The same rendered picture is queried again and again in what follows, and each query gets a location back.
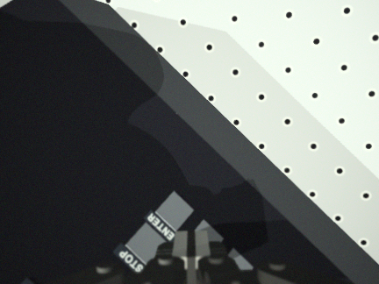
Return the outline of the grey perforated base plate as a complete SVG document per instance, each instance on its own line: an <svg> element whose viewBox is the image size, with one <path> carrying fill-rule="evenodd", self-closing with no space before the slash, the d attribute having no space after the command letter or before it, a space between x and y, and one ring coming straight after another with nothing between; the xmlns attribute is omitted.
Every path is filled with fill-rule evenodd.
<svg viewBox="0 0 379 284"><path fill-rule="evenodd" d="M379 0L97 0L379 264Z"/></svg>

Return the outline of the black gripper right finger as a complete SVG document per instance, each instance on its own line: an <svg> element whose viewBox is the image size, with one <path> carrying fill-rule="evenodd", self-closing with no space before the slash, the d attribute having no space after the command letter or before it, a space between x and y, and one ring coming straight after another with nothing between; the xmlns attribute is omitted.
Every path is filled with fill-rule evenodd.
<svg viewBox="0 0 379 284"><path fill-rule="evenodd" d="M192 284L353 284L279 259L259 263L257 274L240 270L224 244L208 241L207 231L191 231L191 280Z"/></svg>

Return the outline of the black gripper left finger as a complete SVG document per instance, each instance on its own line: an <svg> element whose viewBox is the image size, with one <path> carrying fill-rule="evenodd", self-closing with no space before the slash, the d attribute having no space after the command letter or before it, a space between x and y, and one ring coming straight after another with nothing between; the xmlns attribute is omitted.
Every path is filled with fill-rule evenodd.
<svg viewBox="0 0 379 284"><path fill-rule="evenodd" d="M169 255L165 255L169 254ZM162 255L162 256L161 256ZM101 263L45 284L192 284L191 231L176 231L175 242L158 245L142 272L114 263Z"/></svg>

